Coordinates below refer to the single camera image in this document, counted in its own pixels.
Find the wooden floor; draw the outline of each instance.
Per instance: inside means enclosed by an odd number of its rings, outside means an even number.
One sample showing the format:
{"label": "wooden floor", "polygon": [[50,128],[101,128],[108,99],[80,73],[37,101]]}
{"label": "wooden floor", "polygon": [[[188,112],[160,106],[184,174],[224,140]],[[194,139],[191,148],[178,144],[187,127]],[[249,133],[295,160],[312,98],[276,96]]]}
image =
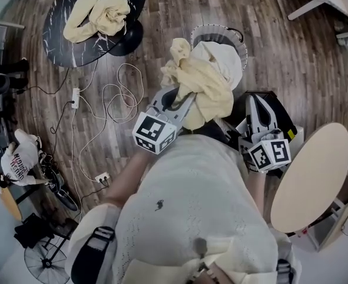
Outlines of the wooden floor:
{"label": "wooden floor", "polygon": [[[27,57],[31,63],[30,85],[55,91],[64,78],[65,69],[52,65],[43,50],[42,32],[46,13],[54,0],[16,0],[5,20],[26,26],[20,34],[10,35],[9,61]],[[334,20],[339,14],[322,6],[295,21],[287,15],[309,0],[146,0],[140,21],[144,39],[138,49],[127,57],[105,55],[99,60],[95,78],[84,97],[102,115],[101,90],[115,83],[116,71],[123,62],[137,66],[143,76],[146,104],[158,89],[160,67],[170,58],[173,38],[189,40],[191,30],[200,24],[215,23],[243,30],[249,50],[248,66],[236,93],[246,90],[273,90],[284,104],[292,120],[305,128],[306,135],[317,127],[337,121],[348,129],[348,50],[337,45]],[[54,135],[50,127],[57,125],[61,109],[71,100],[73,87],[84,88],[94,63],[69,71],[69,79],[56,95],[48,96],[33,89],[17,96],[19,127],[40,135],[45,150],[51,150]],[[122,80],[141,95],[139,76],[130,67],[122,71]],[[106,92],[106,99],[116,89]],[[116,100],[114,113],[126,115],[127,110]],[[71,191],[75,193],[71,174],[71,119],[68,108],[58,130],[55,159]],[[94,119],[83,103],[74,119],[74,175],[80,196],[99,186],[87,180],[79,170],[80,149],[102,128],[103,121]],[[112,178],[119,173],[134,150],[131,131],[134,122],[116,125],[108,122],[106,130],[83,152],[84,171],[94,178],[105,171]],[[83,201],[84,212],[97,205],[102,193]],[[47,192],[51,205],[62,208]],[[61,216],[71,215],[61,209]]]}

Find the white cloth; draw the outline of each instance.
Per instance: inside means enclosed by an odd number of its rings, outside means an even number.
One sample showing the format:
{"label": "white cloth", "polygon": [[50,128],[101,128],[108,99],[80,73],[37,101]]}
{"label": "white cloth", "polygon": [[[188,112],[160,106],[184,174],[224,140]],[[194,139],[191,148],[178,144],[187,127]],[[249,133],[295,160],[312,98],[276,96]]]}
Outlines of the white cloth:
{"label": "white cloth", "polygon": [[[193,271],[199,258],[193,250],[197,237],[207,240],[207,260],[216,260],[235,283],[249,277],[254,283],[275,283],[277,244],[245,187],[239,159],[236,151],[211,138],[179,137],[121,211],[116,255],[106,283],[122,283],[124,278],[124,283],[136,283],[136,277],[138,283],[148,283],[152,275],[154,283],[185,283],[183,270]],[[98,213],[99,218],[92,213],[82,223],[104,220],[106,212]],[[88,238],[100,223],[79,225],[70,249],[76,237]],[[111,223],[101,225],[112,226],[115,220]],[[140,272],[141,266],[148,267],[146,272]]]}
{"label": "white cloth", "polygon": [[230,115],[233,108],[232,90],[242,78],[242,64],[232,46],[215,42],[200,42],[193,51],[182,38],[173,40],[170,48],[173,60],[161,68],[161,86],[179,84],[176,101],[195,92],[194,104],[183,126],[195,130],[216,117]]}
{"label": "white cloth", "polygon": [[15,138],[19,146],[11,152],[6,149],[1,159],[2,170],[10,179],[17,180],[16,185],[36,184],[34,176],[28,176],[28,172],[38,163],[37,137],[29,135],[23,130],[16,130]]}
{"label": "white cloth", "polygon": [[[78,27],[90,11],[90,22]],[[124,19],[130,11],[128,0],[77,0],[66,22],[63,36],[74,43],[85,41],[97,31],[114,36],[124,27]]]}

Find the beige cloth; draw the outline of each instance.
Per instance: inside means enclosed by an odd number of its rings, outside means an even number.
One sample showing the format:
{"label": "beige cloth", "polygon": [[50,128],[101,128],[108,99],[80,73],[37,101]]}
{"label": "beige cloth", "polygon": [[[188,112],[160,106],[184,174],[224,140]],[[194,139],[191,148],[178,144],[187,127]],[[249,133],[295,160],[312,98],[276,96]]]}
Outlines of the beige cloth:
{"label": "beige cloth", "polygon": [[206,54],[208,61],[192,57],[190,44],[183,38],[173,40],[170,52],[173,60],[161,68],[164,74],[161,86],[180,84],[177,102],[190,92],[197,93],[196,104],[190,108],[183,126],[195,130],[216,117],[229,116],[233,93],[225,77],[212,66],[213,55]]}
{"label": "beige cloth", "polygon": [[[78,27],[90,11],[90,22]],[[85,41],[97,31],[114,36],[124,27],[124,19],[130,11],[127,0],[77,0],[66,22],[63,36],[74,43]]]}

